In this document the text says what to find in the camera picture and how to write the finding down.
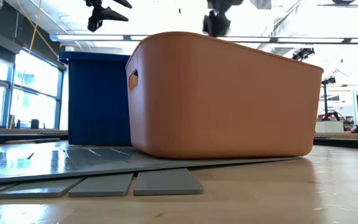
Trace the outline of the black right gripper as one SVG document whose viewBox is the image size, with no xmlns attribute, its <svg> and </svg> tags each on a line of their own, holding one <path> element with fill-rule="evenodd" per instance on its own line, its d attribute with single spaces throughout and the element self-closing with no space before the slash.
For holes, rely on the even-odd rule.
<svg viewBox="0 0 358 224">
<path fill-rule="evenodd" d="M 226 12 L 243 2 L 244 0 L 207 0 L 210 11 L 203 18 L 203 32 L 211 37 L 225 36 L 231 25 Z"/>
</svg>

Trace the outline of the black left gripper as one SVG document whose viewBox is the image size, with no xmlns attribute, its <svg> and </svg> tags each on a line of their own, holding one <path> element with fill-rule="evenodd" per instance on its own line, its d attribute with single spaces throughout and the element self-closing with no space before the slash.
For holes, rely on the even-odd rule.
<svg viewBox="0 0 358 224">
<path fill-rule="evenodd" d="M 128 0 L 113 0 L 114 2 L 132 9 L 132 5 Z M 113 11 L 110 7 L 103 8 L 102 0 L 85 0 L 85 4 L 88 7 L 94 7 L 92 15 L 88 18 L 88 30 L 91 32 L 97 31 L 103 24 L 103 21 L 124 21 L 127 22 L 129 19 L 122 14 Z"/>
</svg>

